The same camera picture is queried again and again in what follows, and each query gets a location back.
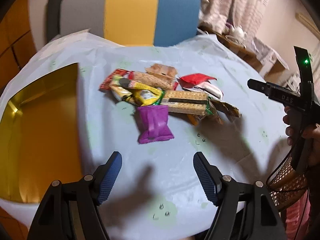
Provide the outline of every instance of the pink cloth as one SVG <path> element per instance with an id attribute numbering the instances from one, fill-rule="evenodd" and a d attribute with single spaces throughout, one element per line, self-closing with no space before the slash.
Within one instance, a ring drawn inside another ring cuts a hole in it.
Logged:
<path id="1" fill-rule="evenodd" d="M 303 215 L 303 209 L 307 201 L 306 210 Z M 287 228 L 286 233 L 288 236 L 288 240 L 294 240 L 294 236 L 296 234 L 297 228 L 299 226 L 300 220 L 302 219 L 302 223 L 297 235 L 296 240 L 302 240 L 306 235 L 309 224 L 309 211 L 310 211 L 310 203 L 307 199 L 307 192 L 291 207 L 287 209 L 287 219 L 285 221 Z"/>

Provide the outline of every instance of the purple snack package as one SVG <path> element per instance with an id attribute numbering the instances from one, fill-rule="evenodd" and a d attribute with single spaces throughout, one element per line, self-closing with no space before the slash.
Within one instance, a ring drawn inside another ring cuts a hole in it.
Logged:
<path id="1" fill-rule="evenodd" d="M 149 143 L 155 141 L 167 141 L 174 136 L 168 127 L 168 106 L 141 106 L 138 107 L 142 120 L 143 132 L 138 142 Z"/>

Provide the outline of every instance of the silver bolt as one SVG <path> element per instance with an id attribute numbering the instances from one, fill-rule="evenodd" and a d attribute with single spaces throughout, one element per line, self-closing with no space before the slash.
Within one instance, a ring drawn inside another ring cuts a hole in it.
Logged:
<path id="1" fill-rule="evenodd" d="M 93 176 L 92 176 L 91 174 L 84 176 L 84 180 L 85 180 L 85 181 L 90 181 L 90 180 L 92 180 L 92 179 L 93 179 Z"/>
<path id="2" fill-rule="evenodd" d="M 58 181 L 58 180 L 54 180 L 54 181 L 51 183 L 51 185 L 54 186 L 54 187 L 58 186 L 59 184 L 60 184 L 60 181 Z"/>
<path id="3" fill-rule="evenodd" d="M 262 181 L 256 181 L 256 186 L 257 187 L 263 187 L 263 182 Z"/>
<path id="4" fill-rule="evenodd" d="M 223 176 L 222 176 L 222 179 L 223 179 L 224 181 L 231 181 L 231 177 L 230 177 L 229 175 L 223 175 Z"/>

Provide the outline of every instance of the open gold tray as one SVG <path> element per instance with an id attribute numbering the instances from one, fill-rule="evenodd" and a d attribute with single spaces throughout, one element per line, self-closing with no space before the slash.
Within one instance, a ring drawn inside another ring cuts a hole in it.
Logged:
<path id="1" fill-rule="evenodd" d="M 0 198 L 38 203 L 53 180 L 81 178 L 77 65 L 37 79 L 8 101 L 0 121 Z"/>

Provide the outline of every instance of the finger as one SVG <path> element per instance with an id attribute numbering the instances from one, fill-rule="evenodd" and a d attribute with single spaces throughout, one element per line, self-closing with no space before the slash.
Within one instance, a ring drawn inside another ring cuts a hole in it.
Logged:
<path id="1" fill-rule="evenodd" d="M 303 131 L 302 137 L 305 139 L 313 138 L 320 141 L 320 126 L 319 124 L 308 125 Z"/>
<path id="2" fill-rule="evenodd" d="M 282 120 L 283 120 L 283 122 L 284 122 L 285 124 L 290 125 L 290 119 L 289 119 L 289 116 L 288 116 L 288 115 L 285 115 Z"/>
<path id="3" fill-rule="evenodd" d="M 284 108 L 284 112 L 287 114 L 287 112 L 290 110 L 290 106 L 286 106 L 285 108 Z"/>
<path id="4" fill-rule="evenodd" d="M 291 126 L 289 126 L 289 127 L 287 127 L 287 128 L 285 129 L 285 134 L 286 134 L 287 136 L 292 136 L 292 135 L 294 134 L 294 131 L 293 131 L 293 129 L 292 129 Z"/>
<path id="5" fill-rule="evenodd" d="M 292 143 L 293 143 L 292 138 L 291 138 L 291 137 L 288 137 L 288 138 L 287 138 L 287 144 L 288 144 L 289 146 L 291 146 Z"/>

